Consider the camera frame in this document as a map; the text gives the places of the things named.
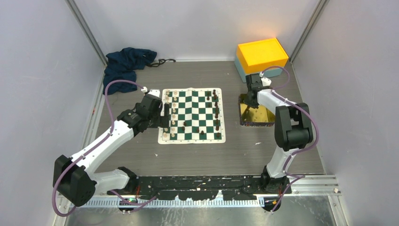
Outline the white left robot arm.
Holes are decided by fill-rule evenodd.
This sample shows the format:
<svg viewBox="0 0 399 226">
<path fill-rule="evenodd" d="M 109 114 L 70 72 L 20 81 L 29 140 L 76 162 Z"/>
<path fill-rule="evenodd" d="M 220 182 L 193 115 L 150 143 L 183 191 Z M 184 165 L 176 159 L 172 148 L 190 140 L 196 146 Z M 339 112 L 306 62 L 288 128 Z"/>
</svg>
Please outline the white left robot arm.
<svg viewBox="0 0 399 226">
<path fill-rule="evenodd" d="M 76 207 L 86 204 L 94 195 L 114 190 L 132 194 L 138 187 L 137 175 L 126 167 L 104 173 L 97 168 L 122 144 L 147 128 L 163 126 L 161 115 L 164 104 L 161 92 L 152 89 L 133 109 L 123 111 L 111 127 L 94 142 L 71 157 L 59 156 L 55 160 L 53 187 Z"/>
</svg>

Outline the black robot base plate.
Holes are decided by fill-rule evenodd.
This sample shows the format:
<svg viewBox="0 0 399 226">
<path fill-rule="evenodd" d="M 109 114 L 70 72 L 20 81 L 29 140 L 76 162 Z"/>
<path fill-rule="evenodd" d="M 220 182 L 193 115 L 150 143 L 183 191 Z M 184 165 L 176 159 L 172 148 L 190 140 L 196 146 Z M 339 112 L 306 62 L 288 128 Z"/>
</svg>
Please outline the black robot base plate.
<svg viewBox="0 0 399 226">
<path fill-rule="evenodd" d="M 165 176 L 139 177 L 121 195 L 134 195 L 159 201 L 254 201 L 268 212 L 281 207 L 281 198 L 291 194 L 290 181 L 267 179 L 263 176 Z"/>
</svg>

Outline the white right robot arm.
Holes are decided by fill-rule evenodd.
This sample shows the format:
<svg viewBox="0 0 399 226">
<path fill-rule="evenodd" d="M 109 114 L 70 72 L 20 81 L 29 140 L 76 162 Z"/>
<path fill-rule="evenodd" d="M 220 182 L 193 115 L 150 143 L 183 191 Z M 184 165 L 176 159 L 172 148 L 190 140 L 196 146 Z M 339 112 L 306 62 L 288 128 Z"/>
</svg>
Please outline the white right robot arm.
<svg viewBox="0 0 399 226">
<path fill-rule="evenodd" d="M 260 190 L 273 193 L 287 179 L 287 169 L 298 151 L 313 140 L 309 108 L 305 103 L 295 103 L 279 95 L 270 87 L 270 80 L 259 74 L 246 76 L 245 104 L 252 108 L 264 106 L 275 116 L 274 139 L 276 149 L 260 178 Z"/>
</svg>

